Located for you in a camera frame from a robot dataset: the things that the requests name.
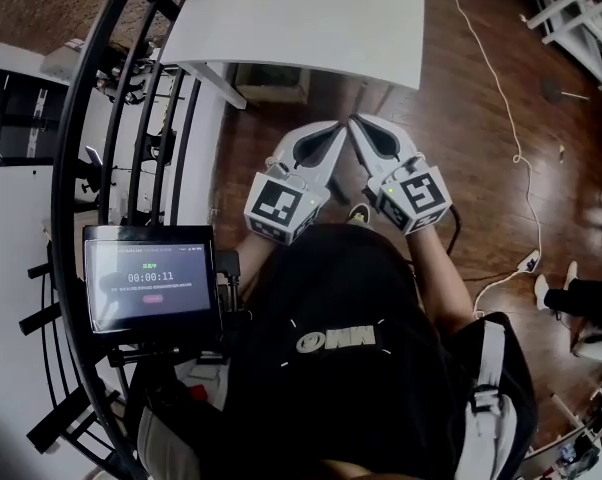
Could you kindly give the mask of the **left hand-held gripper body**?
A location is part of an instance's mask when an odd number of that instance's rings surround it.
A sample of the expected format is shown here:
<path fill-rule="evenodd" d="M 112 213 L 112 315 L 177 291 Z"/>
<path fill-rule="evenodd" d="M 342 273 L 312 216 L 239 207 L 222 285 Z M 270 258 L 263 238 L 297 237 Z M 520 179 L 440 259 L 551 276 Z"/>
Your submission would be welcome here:
<path fill-rule="evenodd" d="M 330 198 L 330 170 L 325 167 L 288 168 L 268 159 L 257 172 L 245 204 L 250 231 L 282 245 L 291 245 L 316 220 Z"/>

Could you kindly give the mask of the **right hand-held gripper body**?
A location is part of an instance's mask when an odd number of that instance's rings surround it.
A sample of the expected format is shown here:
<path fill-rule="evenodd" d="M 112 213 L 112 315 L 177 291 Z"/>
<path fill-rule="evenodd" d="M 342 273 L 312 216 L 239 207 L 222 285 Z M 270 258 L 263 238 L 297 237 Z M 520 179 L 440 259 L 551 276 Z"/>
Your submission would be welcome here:
<path fill-rule="evenodd" d="M 403 235 L 437 223 L 450 209 L 450 194 L 439 169 L 418 153 L 388 173 L 371 177 L 374 209 Z"/>

